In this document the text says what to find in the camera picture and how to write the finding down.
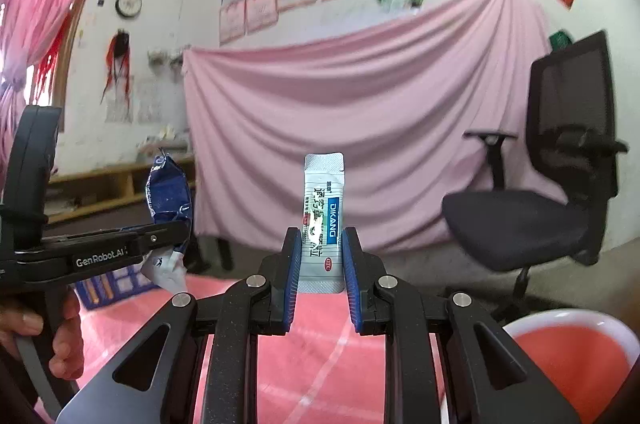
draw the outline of blue crate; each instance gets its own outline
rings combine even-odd
[[[97,309],[130,298],[158,286],[140,272],[142,264],[130,265],[113,272],[76,282],[76,292],[84,308]]]

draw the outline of black office chair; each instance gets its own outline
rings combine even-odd
[[[500,148],[514,134],[468,131],[480,138],[494,178],[493,191],[446,195],[442,213],[453,236],[475,260],[495,272],[520,270],[513,298],[494,312],[499,320],[528,313],[529,267],[571,256],[598,261],[607,203],[618,194],[609,51],[604,31],[531,66],[526,143],[533,167],[557,182],[568,203],[533,191],[505,190]]]

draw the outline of finger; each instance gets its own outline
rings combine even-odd
[[[84,374],[84,364],[72,374],[63,377],[65,380],[78,380]]]
[[[0,304],[0,330],[16,332],[22,336],[37,336],[44,322],[35,312],[21,306],[17,301],[8,299]]]
[[[73,319],[80,313],[80,302],[78,301],[78,296],[76,296],[76,292],[71,289],[69,290],[69,294],[66,296],[65,301],[62,305],[62,316],[65,319]]]
[[[69,378],[81,368],[84,368],[83,354],[77,354],[65,360],[53,357],[49,361],[49,369],[51,370],[51,373],[56,377],[63,379]]]
[[[0,344],[4,346],[4,349],[8,351],[15,359],[20,359],[20,352],[15,344],[14,336],[9,332],[0,332]]]
[[[77,350],[82,351],[82,333],[80,316],[65,320],[53,338],[53,352],[59,359],[72,356]]]

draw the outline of chair backrest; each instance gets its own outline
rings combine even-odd
[[[586,157],[554,146],[567,128],[593,130],[615,139],[615,107],[607,37],[595,33],[535,61],[531,66],[527,107],[527,150],[533,167],[557,182],[570,200],[589,204],[618,194],[616,158],[597,168]]]

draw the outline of white stripe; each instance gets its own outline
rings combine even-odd
[[[294,334],[297,336],[301,336],[304,338],[311,338],[312,340],[317,341],[334,341],[335,336],[330,336],[328,334],[321,334],[320,332],[316,332],[315,330],[311,330],[310,328],[291,328],[289,331],[290,334]],[[380,342],[379,340],[369,340],[366,337],[360,338],[356,340],[350,340],[347,343],[347,346],[359,346],[361,348],[373,348],[375,350],[384,350],[385,343]]]
[[[284,400],[300,401],[303,399],[299,393],[283,390],[282,388],[277,388],[275,386],[271,386],[270,384],[261,384],[258,387],[258,389],[265,394],[272,395],[274,397],[284,399]],[[382,419],[384,418],[384,415],[382,413],[378,413],[377,411],[359,409],[351,406],[344,406],[342,404],[331,404],[318,399],[314,400],[312,405],[315,409],[321,409],[328,413],[345,415],[348,417],[356,417],[363,420],[372,420],[375,422],[381,422]]]
[[[329,372],[331,372],[332,368],[335,366],[335,363],[338,362],[338,359],[340,359],[340,356],[344,351],[344,347],[347,345],[347,341],[349,340],[350,333],[351,318],[348,318],[344,324],[344,327],[342,328],[340,338],[338,339],[338,342],[335,344],[334,350],[329,356],[329,359],[327,359],[325,364],[322,365],[322,367],[316,374],[316,378],[311,383],[311,387],[309,387],[309,390],[299,400],[298,404],[296,404],[296,407],[284,420],[283,424],[297,424],[297,422],[299,422],[302,416],[305,414],[306,409],[314,403],[314,399],[322,388],[322,385],[329,375]]]

